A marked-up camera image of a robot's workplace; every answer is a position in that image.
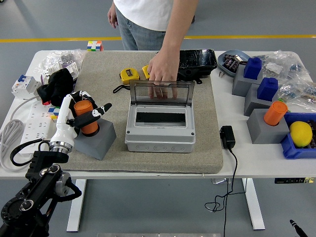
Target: yellow lemon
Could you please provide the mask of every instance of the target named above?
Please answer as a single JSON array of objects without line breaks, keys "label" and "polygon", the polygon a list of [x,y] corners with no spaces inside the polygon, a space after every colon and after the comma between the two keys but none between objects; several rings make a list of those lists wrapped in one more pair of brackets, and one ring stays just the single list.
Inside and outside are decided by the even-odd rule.
[{"label": "yellow lemon", "polygon": [[290,126],[290,134],[293,140],[293,143],[297,147],[307,146],[313,136],[312,128],[308,123],[302,121],[296,121]]}]

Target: yellow floor line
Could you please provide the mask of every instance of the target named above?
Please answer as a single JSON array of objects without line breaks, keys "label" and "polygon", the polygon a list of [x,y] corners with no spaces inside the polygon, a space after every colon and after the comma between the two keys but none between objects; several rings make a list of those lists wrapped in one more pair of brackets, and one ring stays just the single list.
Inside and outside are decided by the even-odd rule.
[{"label": "yellow floor line", "polygon": [[[316,35],[244,35],[244,36],[185,36],[186,40],[230,40],[230,39],[312,39]],[[18,42],[56,42],[56,41],[89,41],[89,40],[121,40],[121,37],[77,37],[77,38],[29,38],[29,39],[0,39],[0,43]]]}]

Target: black cable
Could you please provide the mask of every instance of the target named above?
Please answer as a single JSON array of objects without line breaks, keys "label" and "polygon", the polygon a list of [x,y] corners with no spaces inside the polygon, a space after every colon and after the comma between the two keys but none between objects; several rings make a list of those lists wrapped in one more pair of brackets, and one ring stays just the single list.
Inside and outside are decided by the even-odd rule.
[{"label": "black cable", "polygon": [[[234,191],[234,180],[235,180],[235,174],[236,174],[236,170],[237,170],[237,166],[238,166],[238,161],[237,161],[237,157],[236,157],[235,154],[233,153],[232,149],[231,149],[230,147],[228,147],[228,150],[230,151],[230,153],[233,154],[233,156],[234,156],[234,158],[235,158],[235,162],[236,162],[236,164],[235,164],[235,169],[234,169],[234,173],[233,173],[233,177],[232,177],[232,187],[231,187],[231,191],[229,191],[229,192],[227,191],[227,193],[226,193],[225,195],[223,195],[223,196],[216,195],[216,196],[215,196],[215,200],[214,200],[213,202],[207,202],[207,203],[204,205],[204,207],[205,207],[207,210],[212,211],[212,212],[216,212],[216,211],[221,211],[221,210],[223,210],[223,209],[225,208],[225,204],[224,204],[225,199],[227,198],[228,195],[232,194],[232,192]],[[220,210],[217,209],[218,207],[221,206],[221,204],[217,202],[217,198],[223,198],[223,208],[220,209]],[[207,207],[208,204],[215,204],[215,206],[214,206],[213,209],[210,209],[210,208]]]},{"label": "black cable", "polygon": [[25,147],[27,147],[27,146],[29,146],[29,145],[31,145],[31,144],[34,144],[34,143],[37,143],[37,142],[41,142],[41,141],[42,141],[42,139],[39,138],[39,139],[36,139],[36,140],[33,140],[33,141],[29,141],[29,142],[23,143],[23,144],[17,146],[16,148],[14,148],[13,151],[11,152],[11,154],[10,154],[10,160],[11,160],[12,164],[14,164],[15,166],[24,166],[24,165],[30,163],[31,160],[29,160],[29,161],[27,161],[27,162],[24,162],[24,163],[17,163],[17,162],[14,161],[14,157],[15,157],[15,155],[18,154],[23,148],[25,148]]},{"label": "black cable", "polygon": [[39,146],[38,146],[38,151],[39,151],[39,152],[41,151],[41,150],[40,150],[40,147],[41,147],[41,145],[42,145],[43,143],[47,144],[48,147],[49,147],[49,142],[48,142],[48,141],[41,141],[41,142],[39,143]]},{"label": "black cable", "polygon": [[58,202],[72,201],[72,200],[74,200],[74,199],[76,199],[76,198],[79,198],[79,197],[81,196],[81,194],[82,194],[81,190],[80,190],[75,184],[72,183],[71,177],[69,177],[69,178],[67,179],[65,185],[66,185],[67,187],[69,187],[71,190],[73,190],[74,193],[73,193],[73,194],[70,194],[70,195],[67,195],[67,196],[65,196],[65,197],[58,197],[58,198],[57,198],[57,201],[58,201]]},{"label": "black cable", "polygon": [[130,90],[129,85],[119,85],[117,88],[115,88],[113,90],[113,94],[117,93],[119,90],[121,90],[122,88],[126,89],[126,90]]},{"label": "black cable", "polygon": [[[228,199],[228,196],[229,195],[235,195],[235,194],[245,194],[246,191],[247,191],[247,181],[248,179],[246,179],[246,184],[245,184],[245,192],[239,192],[239,193],[233,193],[234,191],[234,180],[235,180],[235,175],[236,175],[236,171],[237,171],[237,167],[238,167],[238,160],[237,160],[237,157],[235,156],[235,154],[233,153],[232,149],[230,147],[228,147],[228,150],[229,152],[234,156],[235,158],[235,169],[234,169],[234,173],[233,173],[233,177],[232,177],[232,186],[231,186],[231,190],[229,191],[229,183],[227,181],[227,191],[226,191],[226,194],[223,195],[223,196],[220,196],[220,195],[216,195],[215,196],[215,199],[214,199],[214,202],[207,202],[204,207],[211,211],[211,212],[216,212],[216,211],[221,211],[223,209],[225,209],[225,221],[224,221],[224,237],[225,237],[225,231],[226,231],[226,221],[227,221],[227,199]],[[220,203],[217,202],[217,198],[223,198],[223,208],[222,209],[219,209],[218,208],[221,206]],[[215,204],[214,208],[213,209],[210,209],[208,208],[208,204]]]}]

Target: blue block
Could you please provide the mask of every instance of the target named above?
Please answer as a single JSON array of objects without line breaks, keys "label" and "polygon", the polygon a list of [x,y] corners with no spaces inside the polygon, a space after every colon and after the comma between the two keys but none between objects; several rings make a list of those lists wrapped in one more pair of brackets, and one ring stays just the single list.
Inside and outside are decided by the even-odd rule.
[{"label": "blue block", "polygon": [[258,90],[257,98],[260,100],[272,101],[278,90],[277,79],[263,78]]},{"label": "blue block", "polygon": [[249,58],[247,65],[243,70],[243,77],[256,80],[261,71],[261,67],[262,64],[260,58]]}]

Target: electrical enclosure box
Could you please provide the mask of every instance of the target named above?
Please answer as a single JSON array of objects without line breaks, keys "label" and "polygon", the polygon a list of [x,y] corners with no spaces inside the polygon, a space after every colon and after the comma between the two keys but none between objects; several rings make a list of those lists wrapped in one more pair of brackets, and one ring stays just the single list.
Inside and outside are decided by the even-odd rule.
[{"label": "electrical enclosure box", "polygon": [[196,142],[194,82],[130,81],[125,144],[132,152],[190,153]]}]

